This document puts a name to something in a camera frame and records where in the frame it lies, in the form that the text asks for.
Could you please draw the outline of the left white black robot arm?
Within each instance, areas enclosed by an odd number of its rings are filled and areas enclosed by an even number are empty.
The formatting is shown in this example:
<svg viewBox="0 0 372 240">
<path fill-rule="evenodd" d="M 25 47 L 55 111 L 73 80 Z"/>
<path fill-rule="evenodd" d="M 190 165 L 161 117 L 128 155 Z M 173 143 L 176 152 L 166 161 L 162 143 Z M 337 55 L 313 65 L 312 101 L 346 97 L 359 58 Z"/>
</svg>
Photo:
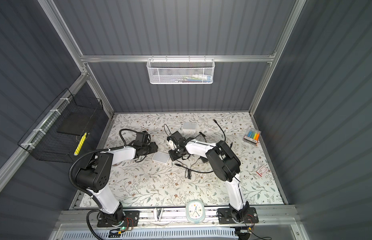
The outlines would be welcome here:
<svg viewBox="0 0 372 240">
<path fill-rule="evenodd" d="M 151 141 L 147 131 L 137 132 L 130 144 L 123 140 L 120 147 L 98 149 L 80 156 L 69 169 L 71 184 L 87 194 L 99 207 L 103 220 L 113 226 L 125 222 L 123 205 L 116 199 L 109 186 L 113 165 L 154 154 L 158 145 Z"/>
</svg>

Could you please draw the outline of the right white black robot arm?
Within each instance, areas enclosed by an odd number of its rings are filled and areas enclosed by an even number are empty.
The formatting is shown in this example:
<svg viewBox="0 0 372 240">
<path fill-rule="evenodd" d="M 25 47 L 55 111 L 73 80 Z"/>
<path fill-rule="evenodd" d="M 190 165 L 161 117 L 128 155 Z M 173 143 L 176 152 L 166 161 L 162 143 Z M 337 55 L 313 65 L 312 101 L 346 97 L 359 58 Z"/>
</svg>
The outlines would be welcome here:
<svg viewBox="0 0 372 240">
<path fill-rule="evenodd" d="M 197 155 L 206 160 L 214 174 L 225 182 L 229 195 L 231 216 L 237 223 L 242 223 L 249 210 L 249 202 L 245 199 L 240 187 L 241 162 L 225 141 L 217 143 L 200 142 L 193 138 L 184 138 L 179 132 L 167 137 L 172 161 L 185 155 Z"/>
</svg>

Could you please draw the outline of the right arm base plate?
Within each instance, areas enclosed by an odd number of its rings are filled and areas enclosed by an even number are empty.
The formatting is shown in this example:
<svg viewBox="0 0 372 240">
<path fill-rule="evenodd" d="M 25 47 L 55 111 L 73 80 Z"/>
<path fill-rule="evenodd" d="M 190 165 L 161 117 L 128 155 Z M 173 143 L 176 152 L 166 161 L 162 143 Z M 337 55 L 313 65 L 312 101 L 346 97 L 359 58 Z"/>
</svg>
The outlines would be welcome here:
<svg viewBox="0 0 372 240">
<path fill-rule="evenodd" d="M 216 211 L 220 224 L 258 224 L 258 214 L 255 208 L 237 211 L 231 208 L 219 208 Z"/>
</svg>

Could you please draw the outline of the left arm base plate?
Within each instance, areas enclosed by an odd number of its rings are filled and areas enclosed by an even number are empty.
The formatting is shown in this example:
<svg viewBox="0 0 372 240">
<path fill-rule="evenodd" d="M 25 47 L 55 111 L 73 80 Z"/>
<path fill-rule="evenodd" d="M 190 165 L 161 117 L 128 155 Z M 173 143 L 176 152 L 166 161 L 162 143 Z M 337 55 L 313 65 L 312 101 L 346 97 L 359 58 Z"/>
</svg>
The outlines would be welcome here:
<svg viewBox="0 0 372 240">
<path fill-rule="evenodd" d="M 97 215 L 97 227 L 136 227 L 140 218 L 139 211 L 117 211 L 114 214 L 106 214 L 99 211 Z"/>
</svg>

